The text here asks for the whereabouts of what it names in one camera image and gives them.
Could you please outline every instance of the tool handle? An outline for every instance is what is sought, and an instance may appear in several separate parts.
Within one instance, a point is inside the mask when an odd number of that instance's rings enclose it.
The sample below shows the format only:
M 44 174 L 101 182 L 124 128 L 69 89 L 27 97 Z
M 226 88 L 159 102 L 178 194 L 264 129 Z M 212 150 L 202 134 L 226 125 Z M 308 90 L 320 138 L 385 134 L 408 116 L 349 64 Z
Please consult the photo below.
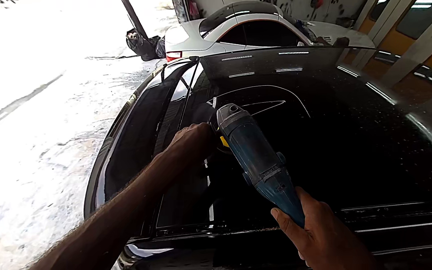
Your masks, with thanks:
M 259 193 L 290 216 L 294 223 L 304 228 L 303 207 L 286 168 L 283 167 L 281 172 L 266 182 L 260 181 L 255 187 Z

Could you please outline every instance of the wet floor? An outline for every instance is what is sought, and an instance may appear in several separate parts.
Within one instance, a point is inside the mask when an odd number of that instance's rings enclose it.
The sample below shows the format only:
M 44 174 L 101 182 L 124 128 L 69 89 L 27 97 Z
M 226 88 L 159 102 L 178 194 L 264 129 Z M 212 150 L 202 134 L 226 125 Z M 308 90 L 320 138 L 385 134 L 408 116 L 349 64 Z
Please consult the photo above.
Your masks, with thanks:
M 17 39 L 12 49 L 0 44 L 0 269 L 24 267 L 83 220 L 88 177 L 108 129 L 165 62 L 114 58 L 134 54 L 125 44 L 131 24 L 121 2 L 92 1 L 87 9 L 87 0 L 18 3 L 0 12 L 0 30 L 5 22 L 20 31 L 8 33 Z M 132 3 L 147 11 L 140 20 L 149 36 L 177 21 L 157 2 Z M 22 15 L 29 22 L 11 25 Z M 75 35 L 89 25 L 98 31 Z M 56 44 L 40 48 L 52 38 L 27 33 L 42 28 L 55 31 Z

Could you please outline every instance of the car rear windshield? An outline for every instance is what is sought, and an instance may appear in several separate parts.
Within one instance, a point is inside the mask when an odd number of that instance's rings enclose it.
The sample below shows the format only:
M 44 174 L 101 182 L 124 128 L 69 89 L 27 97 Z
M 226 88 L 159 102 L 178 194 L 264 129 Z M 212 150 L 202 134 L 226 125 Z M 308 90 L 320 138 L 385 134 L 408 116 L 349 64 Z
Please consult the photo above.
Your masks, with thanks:
M 199 33 L 201 37 L 205 37 L 209 32 L 218 27 L 223 22 L 245 14 L 278 14 L 278 10 L 273 4 L 256 1 L 239 1 L 226 5 L 218 11 L 211 14 L 209 17 L 201 21 L 199 24 Z

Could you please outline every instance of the car window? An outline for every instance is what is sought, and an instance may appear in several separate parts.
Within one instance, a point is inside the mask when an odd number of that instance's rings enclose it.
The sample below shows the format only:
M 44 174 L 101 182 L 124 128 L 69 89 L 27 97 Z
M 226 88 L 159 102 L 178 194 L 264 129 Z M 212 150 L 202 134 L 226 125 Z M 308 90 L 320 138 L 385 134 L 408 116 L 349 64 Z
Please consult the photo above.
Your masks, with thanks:
M 219 38 L 218 42 L 246 45 L 243 25 L 239 24 Z
M 249 46 L 297 46 L 301 39 L 277 21 L 248 21 L 243 23 Z
M 396 30 L 417 40 L 432 24 L 432 0 L 416 0 L 399 22 Z
M 381 13 L 383 13 L 383 10 L 385 10 L 386 6 L 388 5 L 390 0 L 378 0 L 376 5 L 371 11 L 371 14 L 369 15 L 369 18 L 373 21 L 377 21 L 379 16 L 381 16 Z

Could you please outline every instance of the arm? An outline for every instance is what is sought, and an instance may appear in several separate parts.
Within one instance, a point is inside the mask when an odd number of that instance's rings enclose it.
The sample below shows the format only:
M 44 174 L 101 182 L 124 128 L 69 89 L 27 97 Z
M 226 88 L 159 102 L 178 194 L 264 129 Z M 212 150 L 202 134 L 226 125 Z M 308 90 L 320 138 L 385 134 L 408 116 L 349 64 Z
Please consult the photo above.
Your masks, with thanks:
M 306 217 L 304 229 L 278 208 L 271 214 L 298 249 L 299 257 L 314 270 L 376 270 L 376 261 L 362 242 L 324 202 L 296 187 Z
M 178 175 L 202 162 L 213 149 L 211 127 L 192 124 L 176 133 L 168 148 L 114 199 L 33 264 L 39 269 L 110 269 L 131 236 L 134 221 Z

